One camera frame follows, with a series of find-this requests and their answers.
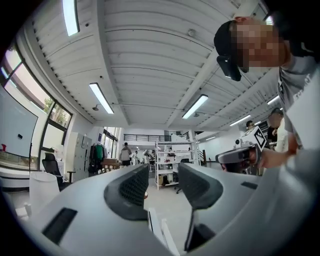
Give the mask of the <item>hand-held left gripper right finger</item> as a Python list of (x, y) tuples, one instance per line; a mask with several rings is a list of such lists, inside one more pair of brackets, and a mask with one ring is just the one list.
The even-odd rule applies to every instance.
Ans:
[(178, 173), (192, 208), (188, 254), (319, 255), (319, 150), (301, 150), (262, 176), (189, 163), (181, 163)]

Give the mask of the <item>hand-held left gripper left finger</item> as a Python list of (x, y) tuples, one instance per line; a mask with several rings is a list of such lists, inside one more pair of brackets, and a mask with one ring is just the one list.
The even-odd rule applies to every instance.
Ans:
[(144, 208), (146, 164), (69, 185), (24, 229), (43, 256), (169, 256)]

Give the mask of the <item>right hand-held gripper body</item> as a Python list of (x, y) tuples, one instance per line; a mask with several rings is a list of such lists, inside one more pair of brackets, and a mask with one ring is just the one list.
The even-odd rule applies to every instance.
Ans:
[(249, 161), (249, 150), (258, 148), (262, 151), (267, 139), (258, 126), (247, 130), (240, 138), (235, 140), (233, 149), (217, 154), (215, 161), (223, 170), (230, 173), (257, 173), (258, 166)]

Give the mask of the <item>person's right hand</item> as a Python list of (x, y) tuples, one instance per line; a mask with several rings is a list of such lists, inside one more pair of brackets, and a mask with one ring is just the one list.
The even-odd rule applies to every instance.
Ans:
[(269, 168), (268, 161), (271, 152), (270, 149), (259, 151), (258, 148), (251, 148), (249, 150), (249, 162), (252, 165), (257, 165), (258, 168)]

